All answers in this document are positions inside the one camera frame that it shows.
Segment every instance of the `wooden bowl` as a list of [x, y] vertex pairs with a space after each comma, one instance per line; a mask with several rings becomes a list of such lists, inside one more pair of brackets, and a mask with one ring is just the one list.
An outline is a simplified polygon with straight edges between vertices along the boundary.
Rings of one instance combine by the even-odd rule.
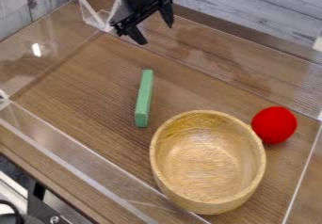
[[213, 215], [239, 207], [265, 170], [265, 153], [249, 126], [216, 111], [191, 111], [153, 135], [149, 158], [160, 191], [183, 209]]

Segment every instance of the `red ball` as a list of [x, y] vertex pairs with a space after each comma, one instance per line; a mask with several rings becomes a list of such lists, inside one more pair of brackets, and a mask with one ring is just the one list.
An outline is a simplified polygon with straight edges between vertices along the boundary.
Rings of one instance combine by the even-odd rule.
[[251, 127], [264, 143], [280, 144], [295, 132], [296, 118], [284, 107], [273, 106], [256, 114]]

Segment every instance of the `bowl rim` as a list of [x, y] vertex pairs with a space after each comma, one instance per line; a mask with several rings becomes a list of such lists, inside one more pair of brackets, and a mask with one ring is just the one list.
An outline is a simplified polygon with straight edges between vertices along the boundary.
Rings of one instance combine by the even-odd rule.
[[[253, 140], [255, 140], [255, 145], [257, 150], [259, 150], [259, 154], [260, 154], [260, 161], [259, 161], [259, 168], [257, 168], [257, 172], [256, 172], [256, 175], [255, 175], [255, 178], [251, 182], [251, 184], [248, 185], [247, 188], [244, 188], [240, 192], [237, 192], [236, 194], [233, 194], [231, 197], [225, 197], [225, 198], [219, 198], [216, 199], [215, 201], [212, 202], [201, 202], [201, 201], [197, 201], [197, 200], [192, 200], [189, 199], [188, 197], [180, 195], [175, 190], [173, 190], [173, 186], [168, 183], [168, 181], [165, 180], [165, 178], [162, 177], [161, 175], [161, 172], [157, 168], [157, 164], [156, 164], [156, 155], [154, 155], [154, 151], [156, 151], [156, 143], [157, 143], [157, 139], [158, 139], [158, 135], [161, 133], [161, 131], [164, 130], [164, 128], [175, 121], [177, 120], [179, 118], [187, 116], [187, 115], [191, 115], [191, 114], [211, 114], [211, 115], [217, 115], [217, 116], [223, 116], [228, 119], [231, 119], [232, 121], [235, 121], [240, 126], [243, 126]], [[188, 200], [188, 201], [192, 201], [195, 203], [200, 203], [200, 204], [224, 204], [224, 203], [228, 203], [228, 202], [232, 202], [235, 200], [239, 200], [241, 199], [243, 197], [251, 195], [251, 193], [253, 192], [253, 190], [256, 189], [261, 179], [263, 179], [263, 176], [264, 176], [264, 172], [265, 172], [265, 166], [267, 166], [267, 157], [265, 157], [265, 151], [264, 151], [264, 147], [263, 147], [263, 143], [261, 143], [261, 139], [256, 136], [256, 134], [253, 133], [251, 127], [243, 123], [240, 120], [237, 120], [235, 117], [232, 117], [231, 115], [220, 112], [220, 111], [215, 111], [215, 110], [192, 110], [192, 111], [187, 111], [187, 112], [183, 112], [180, 113], [179, 115], [173, 116], [169, 120], [166, 120], [162, 125], [160, 126], [160, 128], [157, 129], [156, 133], [153, 134], [153, 137], [152, 137], [152, 140], [150, 140], [150, 145], [149, 145], [149, 162], [150, 162], [150, 166], [152, 166], [152, 171], [153, 171], [153, 174], [156, 175], [156, 177], [158, 178], [158, 181], [161, 182], [161, 184], [165, 186], [165, 188], [169, 189], [169, 191], [172, 193], [175, 193], [180, 198]]]

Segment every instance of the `green block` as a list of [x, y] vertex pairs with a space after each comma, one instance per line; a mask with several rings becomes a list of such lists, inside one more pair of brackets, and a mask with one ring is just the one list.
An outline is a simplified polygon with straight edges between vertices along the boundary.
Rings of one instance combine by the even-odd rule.
[[144, 70], [141, 73], [138, 97], [136, 102], [136, 126], [138, 128], [145, 128], [148, 124], [152, 91], [153, 91], [153, 71]]

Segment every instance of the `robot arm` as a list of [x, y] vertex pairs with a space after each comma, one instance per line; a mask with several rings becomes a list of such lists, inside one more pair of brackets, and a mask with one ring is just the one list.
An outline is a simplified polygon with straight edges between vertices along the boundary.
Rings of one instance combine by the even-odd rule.
[[117, 35], [128, 35], [132, 40], [142, 45], [146, 40], [137, 29], [137, 24], [156, 11], [168, 27], [173, 24], [173, 0], [116, 0], [109, 25], [116, 29]]

